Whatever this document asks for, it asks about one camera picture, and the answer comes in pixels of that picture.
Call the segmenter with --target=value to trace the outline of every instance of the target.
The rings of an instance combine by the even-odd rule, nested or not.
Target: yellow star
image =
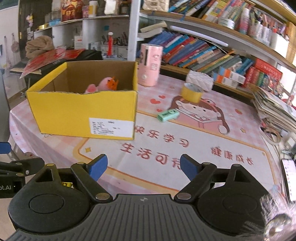
[[[90,147],[85,148],[85,152],[86,153],[91,152],[91,148]]]

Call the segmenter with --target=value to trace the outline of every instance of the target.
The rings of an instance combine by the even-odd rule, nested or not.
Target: pink bottle
[[[163,47],[155,44],[141,44],[138,69],[138,83],[143,86],[154,86],[157,83]]]

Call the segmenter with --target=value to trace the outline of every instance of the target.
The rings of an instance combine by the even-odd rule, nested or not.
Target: beige quilted bag
[[[143,9],[168,12],[170,0],[144,0]]]

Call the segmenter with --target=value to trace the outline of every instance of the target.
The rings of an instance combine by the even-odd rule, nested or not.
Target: orange border line
[[[140,114],[144,114],[144,115],[148,115],[148,116],[151,116],[151,117],[156,117],[157,115],[155,114],[151,114],[151,113],[147,113],[147,112],[144,112],[144,111],[137,111],[137,113],[140,113]],[[271,167],[271,161],[270,161],[270,158],[268,156],[268,154],[266,153],[266,151],[262,148],[259,148],[259,147],[256,147],[254,145],[251,145],[249,143],[246,143],[246,142],[243,142],[241,140],[236,140],[232,137],[227,137],[223,134],[218,134],[216,132],[211,132],[211,131],[208,131],[208,130],[205,130],[203,128],[198,128],[198,127],[193,127],[193,126],[187,126],[187,125],[184,125],[184,124],[181,124],[181,123],[178,123],[177,121],[175,120],[169,120],[169,122],[172,122],[172,123],[175,123],[175,124],[178,124],[178,125],[181,125],[181,126],[185,126],[185,127],[189,127],[191,129],[195,129],[195,130],[199,130],[199,131],[202,131],[202,132],[205,132],[205,133],[208,133],[208,134],[212,134],[212,135],[215,135],[215,136],[218,136],[218,137],[222,137],[224,139],[228,139],[228,140],[231,140],[231,141],[234,141],[234,142],[238,142],[240,144],[243,144],[243,145],[246,145],[246,146],[249,146],[249,147],[252,147],[252,148],[255,148],[257,150],[260,150],[262,152],[264,152],[266,154],[266,158],[268,160],[268,163],[269,163],[269,166],[270,166],[270,170],[271,170],[271,174],[272,174],[272,178],[273,178],[273,181],[274,183],[276,183],[276,178],[275,178],[275,174],[274,174],[274,171]],[[88,159],[88,160],[92,160],[91,158],[81,154],[79,151],[80,149],[82,148],[82,146],[88,141],[89,138],[84,138],[80,143],[78,143],[76,145],[76,147],[73,149],[73,156],[75,158],[77,158],[78,160],[81,160],[81,161],[85,161],[85,159]],[[152,182],[149,182],[149,181],[146,181],[144,179],[140,179],[140,178],[137,178],[135,176],[131,176],[127,173],[124,173],[124,172],[121,172],[121,171],[118,171],[114,168],[111,168],[111,167],[107,167],[107,170],[105,171],[106,174],[109,174],[109,175],[112,175],[116,178],[119,178],[119,179],[125,179],[125,180],[129,180],[130,183],[132,184],[136,184],[138,186],[141,186],[141,187],[144,187],[144,188],[147,188],[147,189],[150,189],[150,190],[154,190],[154,191],[157,191],[159,193],[171,193],[172,195],[175,195],[176,193],[178,193],[178,190],[176,189],[172,189],[172,188],[168,188],[168,187],[164,187],[162,185],[158,185],[156,183],[152,183]]]

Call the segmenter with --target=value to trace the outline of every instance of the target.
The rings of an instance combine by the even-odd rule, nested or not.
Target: ribbed gray panel
[[[205,225],[193,207],[169,195],[122,195],[97,204],[84,222],[63,233],[15,232],[8,241],[233,241]]]

